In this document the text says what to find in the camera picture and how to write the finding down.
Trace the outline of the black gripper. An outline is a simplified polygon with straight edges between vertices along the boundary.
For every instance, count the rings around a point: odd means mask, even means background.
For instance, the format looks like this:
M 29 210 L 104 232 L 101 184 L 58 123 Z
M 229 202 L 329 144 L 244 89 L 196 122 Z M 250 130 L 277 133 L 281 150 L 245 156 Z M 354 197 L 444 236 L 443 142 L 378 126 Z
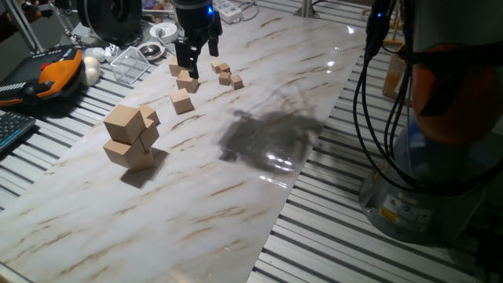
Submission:
M 184 38 L 174 42 L 178 65 L 189 72 L 189 77 L 199 79 L 197 58 L 200 49 L 192 40 L 207 40 L 209 54 L 219 56 L 218 43 L 222 35 L 219 13 L 214 10 L 212 0 L 172 0 L 177 21 L 185 31 Z

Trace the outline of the person's left hand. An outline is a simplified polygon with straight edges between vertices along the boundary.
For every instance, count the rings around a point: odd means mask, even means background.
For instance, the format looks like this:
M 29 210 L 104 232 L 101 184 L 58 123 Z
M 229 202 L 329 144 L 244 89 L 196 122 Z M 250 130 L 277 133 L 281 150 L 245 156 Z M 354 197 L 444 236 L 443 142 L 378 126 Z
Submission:
M 20 7 L 29 23 L 53 16 L 50 0 L 25 0 L 21 2 Z

